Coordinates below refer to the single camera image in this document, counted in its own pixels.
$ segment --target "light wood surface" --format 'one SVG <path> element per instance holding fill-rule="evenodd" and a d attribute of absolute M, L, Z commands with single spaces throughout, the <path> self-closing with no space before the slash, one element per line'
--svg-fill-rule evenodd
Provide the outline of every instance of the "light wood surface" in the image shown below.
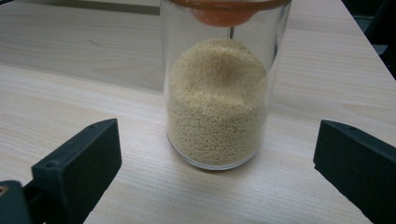
<path fill-rule="evenodd" d="M 0 180 L 117 118 L 123 165 L 86 223 L 370 223 L 314 169 L 321 119 L 396 146 L 396 82 L 339 0 L 293 0 L 258 155 L 205 172 L 164 130 L 160 18 L 0 6 Z"/>

